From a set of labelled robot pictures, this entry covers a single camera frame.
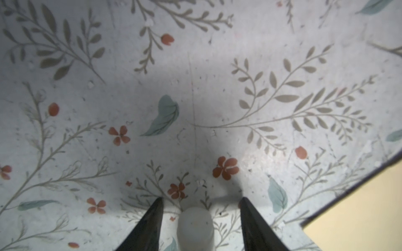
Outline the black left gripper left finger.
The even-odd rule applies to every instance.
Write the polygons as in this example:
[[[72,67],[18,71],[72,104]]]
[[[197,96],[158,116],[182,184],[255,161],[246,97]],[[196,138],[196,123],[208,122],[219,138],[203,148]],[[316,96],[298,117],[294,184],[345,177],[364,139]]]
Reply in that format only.
[[[158,251],[163,199],[157,198],[116,251]]]

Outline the white glue stick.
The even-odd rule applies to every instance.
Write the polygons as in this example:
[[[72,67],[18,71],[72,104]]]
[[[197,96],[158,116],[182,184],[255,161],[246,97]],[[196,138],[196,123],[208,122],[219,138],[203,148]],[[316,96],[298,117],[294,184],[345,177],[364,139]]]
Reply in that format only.
[[[181,251],[214,251],[214,225],[208,210],[191,207],[178,220],[177,238]]]

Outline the manila paper envelope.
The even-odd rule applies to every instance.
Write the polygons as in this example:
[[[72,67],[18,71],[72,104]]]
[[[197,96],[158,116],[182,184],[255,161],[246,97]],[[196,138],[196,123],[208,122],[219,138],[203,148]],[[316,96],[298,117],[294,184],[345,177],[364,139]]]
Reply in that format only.
[[[402,155],[302,223],[323,251],[402,249]]]

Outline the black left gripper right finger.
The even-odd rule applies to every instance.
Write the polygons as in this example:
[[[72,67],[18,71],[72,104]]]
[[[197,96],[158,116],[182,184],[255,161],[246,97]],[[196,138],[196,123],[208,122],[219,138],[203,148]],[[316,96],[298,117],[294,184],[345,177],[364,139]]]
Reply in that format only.
[[[239,207],[245,251],[289,251],[248,198]]]

